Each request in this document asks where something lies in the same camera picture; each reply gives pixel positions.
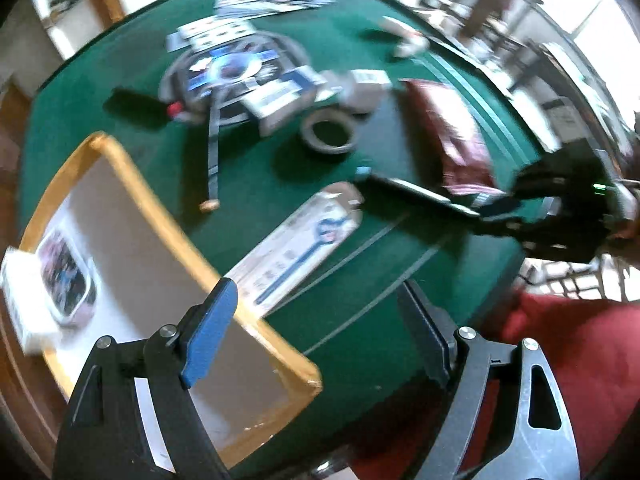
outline red fabric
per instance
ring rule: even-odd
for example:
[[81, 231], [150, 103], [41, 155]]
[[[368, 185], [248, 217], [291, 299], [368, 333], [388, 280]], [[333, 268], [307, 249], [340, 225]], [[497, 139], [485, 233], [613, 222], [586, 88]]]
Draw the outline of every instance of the red fabric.
[[640, 307], [523, 293], [501, 340], [536, 339], [569, 413], [587, 474], [604, 457], [640, 399]]
[[458, 91], [425, 79], [404, 79], [420, 123], [442, 160], [444, 187], [456, 195], [500, 193], [491, 156]]
[[353, 460], [351, 470], [358, 477], [358, 480], [400, 478], [411, 465], [437, 421], [438, 410], [426, 409], [419, 413], [410, 425], [396, 434], [385, 450], [373, 456], [367, 455]]

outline red cap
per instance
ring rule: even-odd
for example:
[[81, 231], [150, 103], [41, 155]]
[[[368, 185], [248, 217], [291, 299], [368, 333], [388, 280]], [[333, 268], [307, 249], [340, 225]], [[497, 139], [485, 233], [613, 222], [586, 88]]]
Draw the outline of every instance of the red cap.
[[171, 103], [170, 105], [168, 105], [168, 107], [166, 108], [166, 113], [167, 115], [169, 115], [169, 117], [173, 119], [176, 115], [181, 113], [183, 110], [184, 110], [184, 106], [182, 106], [182, 103], [180, 101], [176, 101], [175, 103]]

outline blue gripper pad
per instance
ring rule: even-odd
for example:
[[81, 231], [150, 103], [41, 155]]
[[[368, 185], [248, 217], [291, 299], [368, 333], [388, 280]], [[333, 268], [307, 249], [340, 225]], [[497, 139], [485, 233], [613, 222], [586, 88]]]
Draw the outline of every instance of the blue gripper pad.
[[184, 367], [180, 378], [185, 387], [191, 388], [207, 375], [236, 306], [236, 284], [229, 278], [220, 278], [207, 299], [193, 308], [191, 317], [181, 327], [179, 338]]

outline yellow-rimmed tray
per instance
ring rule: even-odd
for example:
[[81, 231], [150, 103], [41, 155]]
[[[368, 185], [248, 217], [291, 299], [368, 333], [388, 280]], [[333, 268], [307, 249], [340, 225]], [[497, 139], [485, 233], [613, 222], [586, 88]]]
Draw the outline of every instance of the yellow-rimmed tray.
[[[44, 192], [20, 248], [35, 251], [62, 229], [96, 269], [87, 326], [44, 355], [68, 397], [92, 345], [146, 338], [200, 303], [220, 275], [153, 194], [129, 155], [107, 134], [90, 135]], [[207, 377], [191, 390], [220, 457], [233, 466], [288, 424], [322, 389], [318, 368], [239, 301]], [[145, 380], [136, 380], [156, 463], [171, 469]]]

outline metal screw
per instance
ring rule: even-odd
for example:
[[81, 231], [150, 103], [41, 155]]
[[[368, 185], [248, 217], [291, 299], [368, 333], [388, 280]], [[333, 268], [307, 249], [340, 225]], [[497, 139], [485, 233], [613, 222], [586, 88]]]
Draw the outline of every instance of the metal screw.
[[163, 327], [160, 328], [160, 335], [162, 337], [166, 337], [166, 338], [173, 337], [176, 332], [178, 332], [178, 329], [176, 328], [175, 325], [164, 325]]
[[522, 340], [522, 343], [524, 345], [524, 348], [526, 348], [527, 350], [531, 350], [532, 352], [535, 352], [540, 347], [538, 345], [538, 342], [530, 337], [524, 338]]
[[105, 348], [109, 348], [111, 346], [111, 338], [108, 335], [103, 335], [98, 341], [96, 341], [95, 345], [100, 349], [104, 350]]
[[470, 326], [461, 326], [458, 329], [458, 333], [463, 339], [473, 339], [476, 337], [476, 331]]

